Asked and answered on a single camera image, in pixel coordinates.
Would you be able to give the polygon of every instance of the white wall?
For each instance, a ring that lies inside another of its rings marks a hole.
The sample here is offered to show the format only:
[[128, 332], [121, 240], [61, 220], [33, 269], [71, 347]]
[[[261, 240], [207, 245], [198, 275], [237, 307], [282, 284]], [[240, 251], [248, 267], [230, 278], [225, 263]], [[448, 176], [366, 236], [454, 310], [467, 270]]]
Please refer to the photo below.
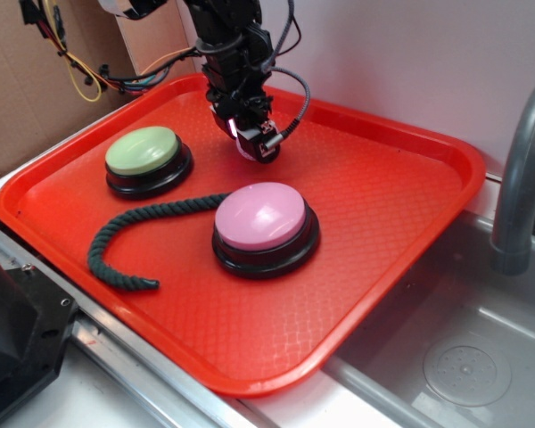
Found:
[[[287, 2], [262, 9], [275, 44]], [[295, 15], [303, 42], [278, 65], [315, 97], [465, 140], [502, 172], [535, 87], [535, 0], [296, 0]], [[287, 77], [269, 84], [300, 92]]]

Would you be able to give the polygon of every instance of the sink drain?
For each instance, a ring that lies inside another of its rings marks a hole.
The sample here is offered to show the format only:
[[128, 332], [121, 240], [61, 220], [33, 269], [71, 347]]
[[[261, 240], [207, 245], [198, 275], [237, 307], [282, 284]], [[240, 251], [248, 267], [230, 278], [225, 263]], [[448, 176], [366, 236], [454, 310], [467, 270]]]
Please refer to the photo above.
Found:
[[470, 334], [432, 346], [424, 358], [424, 375], [442, 398], [467, 407], [500, 399], [511, 383], [511, 368], [501, 351]]

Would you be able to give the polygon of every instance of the orange wire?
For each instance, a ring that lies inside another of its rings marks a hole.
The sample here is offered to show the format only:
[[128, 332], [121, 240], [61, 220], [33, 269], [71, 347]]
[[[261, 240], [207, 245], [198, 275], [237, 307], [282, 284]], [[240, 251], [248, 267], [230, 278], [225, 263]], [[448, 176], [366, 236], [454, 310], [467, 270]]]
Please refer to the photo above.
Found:
[[184, 49], [178, 49], [175, 52], [171, 52], [171, 53], [167, 53], [166, 55], [162, 55], [161, 58], [159, 58], [158, 60], [152, 62], [151, 65], [149, 65], [146, 69], [144, 69], [143, 72], [141, 73], [141, 75], [144, 75], [147, 71], [149, 71], [154, 65], [158, 64], [159, 62], [161, 62], [163, 60], [166, 60], [167, 58], [170, 58], [171, 56], [175, 56], [175, 55], [181, 54], [183, 52], [189, 51], [191, 49], [192, 49], [192, 47], [185, 47]]

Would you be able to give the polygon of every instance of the wire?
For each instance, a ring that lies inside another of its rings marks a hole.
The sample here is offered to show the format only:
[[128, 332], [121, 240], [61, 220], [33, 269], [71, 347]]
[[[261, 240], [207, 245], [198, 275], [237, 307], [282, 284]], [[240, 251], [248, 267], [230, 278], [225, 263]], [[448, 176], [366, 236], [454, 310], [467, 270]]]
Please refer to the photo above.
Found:
[[[50, 29], [53, 29], [56, 26], [54, 22], [54, 17], [52, 15], [52, 10], [51, 10], [49, 0], [44, 0], [44, 3], [45, 3], [45, 14], [47, 17], [49, 27]], [[55, 0], [53, 0], [53, 5], [57, 6], [57, 3], [55, 2]], [[55, 41], [57, 42], [57, 43], [54, 43], [54, 41], [50, 39], [53, 45], [55, 45], [56, 47], [62, 47], [63, 49], [65, 49], [65, 44], [60, 39], [57, 31], [53, 31], [53, 36], [55, 37]], [[89, 103], [96, 103], [97, 101], [99, 101], [101, 99], [101, 94], [103, 90], [101, 88], [101, 84], [99, 83], [99, 80], [96, 78], [96, 75], [79, 58], [74, 57], [73, 55], [68, 53], [67, 50], [66, 50], [65, 60], [66, 60], [68, 72], [71, 77], [71, 83], [73, 83], [73, 86], [78, 91], [79, 96], [81, 96], [81, 98], [83, 98], [85, 101]], [[72, 72], [72, 63], [78, 64], [80, 68], [82, 69], [82, 71], [85, 72], [94, 81], [96, 89], [97, 89], [97, 94], [94, 98], [89, 98], [87, 95], [83, 93], [83, 91], [79, 87], [78, 82], [75, 79], [75, 76], [73, 75], [73, 72]]]
[[[56, 0], [21, 0], [22, 14], [25, 23], [36, 24], [42, 36], [48, 39], [57, 50], [58, 54], [67, 64], [73, 86], [78, 94], [86, 101], [94, 103], [99, 101], [102, 92], [106, 88], [119, 91], [122, 94], [142, 95], [161, 83], [169, 74], [170, 68], [177, 61], [183, 61], [189, 57], [201, 56], [195, 49], [186, 48], [174, 53], [168, 53], [153, 62], [140, 76], [115, 78], [110, 75], [109, 66], [104, 64], [99, 70], [94, 70], [75, 54], [71, 53], [65, 43], [65, 29], [63, 28], [62, 16]], [[154, 70], [149, 70], [154, 64], [164, 59], [164, 62]], [[75, 70], [86, 77], [86, 85], [95, 87], [96, 95], [89, 97], [84, 94], [75, 76]]]
[[285, 22], [284, 30], [282, 31], [282, 35], [279, 37], [279, 41], [277, 42], [274, 52], [261, 64], [261, 71], [263, 73], [268, 73], [269, 68], [274, 64], [276, 57], [279, 55], [279, 51], [281, 51], [284, 41], [287, 38], [289, 28], [292, 26], [293, 17], [295, 16], [295, 3], [293, 0], [287, 0], [287, 4], [289, 5], [289, 12], [287, 13], [287, 21]]
[[295, 29], [297, 30], [297, 40], [295, 41], [295, 43], [293, 45], [291, 45], [290, 47], [288, 47], [287, 49], [285, 49], [284, 51], [280, 52], [277, 54], [277, 56], [281, 56], [281, 55], [285, 55], [287, 54], [288, 52], [291, 52], [293, 49], [295, 49], [297, 47], [297, 45], [300, 43], [303, 35], [301, 34], [301, 29], [300, 29], [300, 24], [297, 23], [297, 20], [295, 19], [295, 17], [293, 17], [293, 26], [295, 27]]
[[185, 52], [188, 52], [190, 51], [191, 49], [193, 49], [192, 47], [186, 47], [184, 49], [178, 49], [177, 51], [175, 52], [172, 52], [172, 53], [167, 53], [166, 55], [162, 55], [161, 58], [159, 58], [158, 60], [154, 61], [151, 63], [151, 65], [149, 65], [146, 69], [143, 70], [143, 72], [141, 74], [145, 74], [148, 70], [150, 70], [153, 66], [155, 66], [156, 64], [158, 64], [159, 62], [167, 59], [167, 58], [170, 58], [171, 56], [174, 56], [174, 55], [178, 55], [178, 54], [183, 54]]
[[298, 82], [301, 83], [303, 86], [303, 89], [305, 90], [305, 101], [303, 102], [303, 105], [301, 106], [301, 110], [299, 114], [295, 117], [295, 119], [292, 120], [292, 123], [289, 124], [289, 126], [284, 129], [282, 132], [278, 133], [276, 136], [274, 136], [272, 139], [270, 139], [266, 144], [266, 148], [268, 150], [273, 149], [277, 145], [279, 145], [284, 139], [288, 138], [292, 132], [295, 130], [296, 127], [299, 126], [301, 120], [303, 119], [303, 116], [305, 116], [305, 113], [307, 111], [307, 108], [309, 107], [309, 103], [311, 101], [311, 90], [309, 89], [309, 85], [307, 81], [305, 81], [304, 78], [302, 78], [299, 74], [289, 71], [287, 69], [282, 69], [281, 67], [272, 67], [270, 69], [271, 71], [276, 71], [278, 73], [286, 74]]

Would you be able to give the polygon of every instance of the gray faucet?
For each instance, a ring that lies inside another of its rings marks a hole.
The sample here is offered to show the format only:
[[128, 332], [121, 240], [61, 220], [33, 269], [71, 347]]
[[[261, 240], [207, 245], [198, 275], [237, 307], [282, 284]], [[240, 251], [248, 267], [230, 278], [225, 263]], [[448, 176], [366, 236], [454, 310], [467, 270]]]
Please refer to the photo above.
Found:
[[535, 89], [525, 105], [507, 157], [491, 236], [492, 267], [505, 275], [525, 272], [532, 235], [535, 235]]

